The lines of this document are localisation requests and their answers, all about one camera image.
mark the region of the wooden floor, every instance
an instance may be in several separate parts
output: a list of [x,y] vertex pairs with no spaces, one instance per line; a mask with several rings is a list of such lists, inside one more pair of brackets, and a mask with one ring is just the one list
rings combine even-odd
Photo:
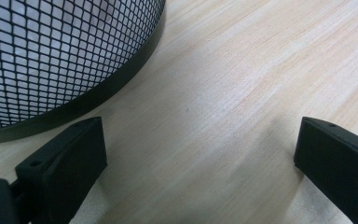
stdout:
[[[103,118],[108,167],[72,223],[350,223],[294,167],[301,118],[358,134],[358,0],[168,0]],[[62,131],[0,144],[0,177]]]

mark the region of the mesh wastebasket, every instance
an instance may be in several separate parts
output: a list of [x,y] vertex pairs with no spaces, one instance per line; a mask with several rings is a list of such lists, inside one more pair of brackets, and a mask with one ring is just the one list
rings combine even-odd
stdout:
[[0,142],[100,105],[156,47],[164,0],[0,0]]

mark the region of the light wood grain surface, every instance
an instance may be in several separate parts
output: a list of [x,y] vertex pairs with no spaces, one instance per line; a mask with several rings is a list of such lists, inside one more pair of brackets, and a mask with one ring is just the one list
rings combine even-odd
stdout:
[[[293,163],[304,116],[358,134],[358,0],[169,0],[101,116],[108,167],[72,223],[350,223]],[[62,131],[0,144],[0,177]]]

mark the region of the black metal mesh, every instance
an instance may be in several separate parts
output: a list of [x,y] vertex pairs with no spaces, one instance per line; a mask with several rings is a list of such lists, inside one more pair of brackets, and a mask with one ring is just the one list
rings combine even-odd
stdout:
[[0,128],[63,105],[112,75],[151,35],[163,5],[0,0]]

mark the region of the screw hole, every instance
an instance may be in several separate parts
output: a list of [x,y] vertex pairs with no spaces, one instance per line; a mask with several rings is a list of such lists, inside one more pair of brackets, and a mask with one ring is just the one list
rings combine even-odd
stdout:
[[36,166],[38,166],[38,165],[40,165],[40,164],[42,164],[42,161],[33,161],[33,162],[31,163],[31,166],[32,166],[32,167],[36,167]]

